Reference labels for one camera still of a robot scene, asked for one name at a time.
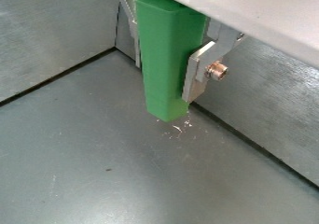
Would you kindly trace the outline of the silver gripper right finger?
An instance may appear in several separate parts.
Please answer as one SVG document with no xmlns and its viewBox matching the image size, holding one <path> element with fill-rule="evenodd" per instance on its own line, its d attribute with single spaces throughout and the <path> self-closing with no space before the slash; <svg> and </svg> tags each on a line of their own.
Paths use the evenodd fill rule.
<svg viewBox="0 0 319 224">
<path fill-rule="evenodd" d="M 228 67 L 222 63 L 223 57 L 244 40 L 246 35 L 236 29 L 210 19 L 206 29 L 206 44 L 188 58 L 182 99 L 191 104 L 206 91 L 210 79 L 220 81 Z"/>
</svg>

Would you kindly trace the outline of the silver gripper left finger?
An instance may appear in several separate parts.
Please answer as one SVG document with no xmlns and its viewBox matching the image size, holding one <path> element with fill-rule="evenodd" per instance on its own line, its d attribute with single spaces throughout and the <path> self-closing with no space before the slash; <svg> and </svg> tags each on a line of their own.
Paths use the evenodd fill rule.
<svg viewBox="0 0 319 224">
<path fill-rule="evenodd" d="M 140 41 L 138 31 L 138 15 L 136 15 L 136 0 L 120 0 L 120 4 L 127 15 L 130 34 L 135 42 L 135 61 L 136 66 L 140 67 Z"/>
</svg>

